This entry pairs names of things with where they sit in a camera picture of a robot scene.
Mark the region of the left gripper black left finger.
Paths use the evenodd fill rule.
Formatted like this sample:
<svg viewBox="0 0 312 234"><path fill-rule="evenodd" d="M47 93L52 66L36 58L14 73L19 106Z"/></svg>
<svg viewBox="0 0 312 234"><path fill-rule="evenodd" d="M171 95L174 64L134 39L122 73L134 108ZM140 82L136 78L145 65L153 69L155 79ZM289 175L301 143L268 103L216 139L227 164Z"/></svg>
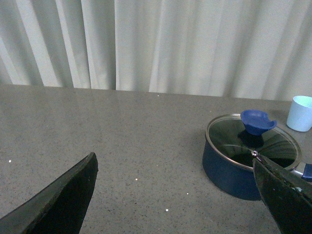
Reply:
<svg viewBox="0 0 312 234"><path fill-rule="evenodd" d="M2 234L78 234L98 174L90 153L75 166L0 220Z"/></svg>

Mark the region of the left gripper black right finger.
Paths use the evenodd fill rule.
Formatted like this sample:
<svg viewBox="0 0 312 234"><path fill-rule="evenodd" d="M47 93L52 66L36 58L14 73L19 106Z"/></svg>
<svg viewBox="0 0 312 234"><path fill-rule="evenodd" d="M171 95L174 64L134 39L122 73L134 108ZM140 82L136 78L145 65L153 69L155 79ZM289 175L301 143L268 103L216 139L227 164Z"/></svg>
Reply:
<svg viewBox="0 0 312 234"><path fill-rule="evenodd" d="M261 199L282 234L312 232L312 185L265 156L253 159Z"/></svg>

